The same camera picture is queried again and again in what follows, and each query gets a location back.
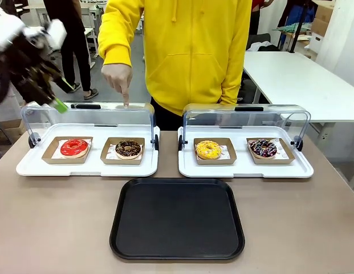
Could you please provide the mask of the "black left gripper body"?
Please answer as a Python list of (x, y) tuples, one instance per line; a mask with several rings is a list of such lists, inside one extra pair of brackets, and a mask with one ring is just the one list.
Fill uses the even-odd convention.
[(26, 102), (36, 102), (40, 91), (53, 93), (50, 81), (60, 71), (51, 62), (49, 49), (46, 36), (41, 32), (31, 36), (17, 34), (4, 47), (0, 52), (1, 102), (6, 99), (11, 84)]

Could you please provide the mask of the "person's right hand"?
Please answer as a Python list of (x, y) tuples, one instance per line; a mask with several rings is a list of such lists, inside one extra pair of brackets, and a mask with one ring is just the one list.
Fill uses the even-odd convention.
[(133, 71), (131, 66), (122, 63), (103, 65), (101, 69), (109, 85), (123, 97), (123, 105), (129, 106), (129, 85), (132, 80)]

